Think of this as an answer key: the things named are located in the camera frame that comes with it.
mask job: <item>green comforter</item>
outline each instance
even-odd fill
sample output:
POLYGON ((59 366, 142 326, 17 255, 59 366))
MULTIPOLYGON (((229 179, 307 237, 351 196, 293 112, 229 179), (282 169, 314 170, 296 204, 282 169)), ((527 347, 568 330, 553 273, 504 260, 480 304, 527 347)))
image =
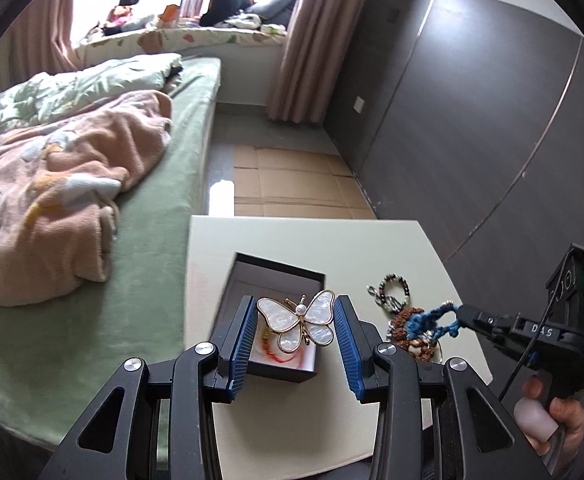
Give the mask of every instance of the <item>green comforter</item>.
POLYGON ((0 307, 0 424, 31 442, 57 446, 128 357, 153 363, 183 349, 189 219, 201 209, 220 61, 183 65, 165 158, 117 201, 110 280, 41 304, 0 307))

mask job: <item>white table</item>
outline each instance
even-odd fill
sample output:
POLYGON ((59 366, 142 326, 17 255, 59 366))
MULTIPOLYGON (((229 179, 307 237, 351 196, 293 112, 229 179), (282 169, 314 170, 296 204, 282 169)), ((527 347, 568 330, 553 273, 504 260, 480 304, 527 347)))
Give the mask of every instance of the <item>white table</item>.
MULTIPOLYGON (((430 310, 460 299, 421 226, 414 221, 282 218, 192 218, 185 292, 185 348, 205 340, 234 253, 315 270, 326 288, 347 294, 360 319, 382 336, 388 317, 367 293, 389 272, 409 283, 412 304, 430 310)), ((448 314, 441 320, 454 320, 448 314)), ((486 383, 485 356, 473 332, 441 340, 443 359, 464 358, 486 383)), ((322 349, 319 372, 301 384, 255 376, 231 405, 214 405, 223 478, 300 478, 355 462, 374 449, 377 404, 349 390, 338 343, 322 349)), ((423 403, 423 427, 432 424, 423 403)))

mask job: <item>human hand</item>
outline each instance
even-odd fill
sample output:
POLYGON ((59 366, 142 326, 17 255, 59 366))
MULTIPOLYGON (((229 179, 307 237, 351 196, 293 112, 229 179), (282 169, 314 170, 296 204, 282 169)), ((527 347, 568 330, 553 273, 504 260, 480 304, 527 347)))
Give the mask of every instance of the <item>human hand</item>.
MULTIPOLYGON (((528 399, 538 399, 542 395, 543 384, 538 376, 527 379, 523 385, 523 395, 528 399)), ((550 415, 554 420, 565 426, 565 444, 556 465, 556 471, 560 471, 569 464, 578 453, 584 438, 584 408, 575 399, 555 398, 550 404, 550 415)), ((539 455, 544 455, 550 450, 549 442, 540 442, 530 435, 525 435, 532 447, 539 455)))

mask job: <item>silver screw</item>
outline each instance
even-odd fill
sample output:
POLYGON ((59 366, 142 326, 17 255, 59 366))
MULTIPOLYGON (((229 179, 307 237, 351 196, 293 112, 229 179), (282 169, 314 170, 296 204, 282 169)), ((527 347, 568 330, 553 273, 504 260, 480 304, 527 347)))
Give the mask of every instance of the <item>silver screw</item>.
POLYGON ((463 361, 460 357, 453 357, 450 359, 450 367, 452 367, 457 372, 462 372, 467 370, 467 363, 463 361))
POLYGON ((379 354, 392 355, 396 353, 396 347, 392 343, 381 343, 376 347, 379 354))
POLYGON ((199 355, 211 354, 214 351, 214 345, 207 341, 205 343, 199 343, 196 345, 194 351, 199 355))
POLYGON ((128 359, 125 364, 123 364, 123 368, 125 368, 128 372, 136 372, 141 366, 143 366, 143 361, 141 361, 138 357, 132 357, 128 359))

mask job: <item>floor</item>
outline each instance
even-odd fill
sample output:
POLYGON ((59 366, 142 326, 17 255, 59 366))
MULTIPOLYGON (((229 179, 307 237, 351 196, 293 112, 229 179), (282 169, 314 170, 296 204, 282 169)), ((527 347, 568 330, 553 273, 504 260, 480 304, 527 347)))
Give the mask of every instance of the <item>floor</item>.
POLYGON ((211 216, 376 219, 325 130, 218 110, 207 168, 211 216))

